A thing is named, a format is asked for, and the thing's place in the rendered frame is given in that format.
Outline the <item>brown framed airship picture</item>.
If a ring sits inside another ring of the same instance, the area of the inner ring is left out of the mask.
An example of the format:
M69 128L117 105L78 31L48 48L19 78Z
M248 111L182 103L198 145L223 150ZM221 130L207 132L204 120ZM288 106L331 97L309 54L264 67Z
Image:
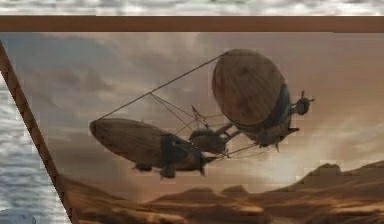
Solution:
M74 224L384 224L384 22L0 31Z

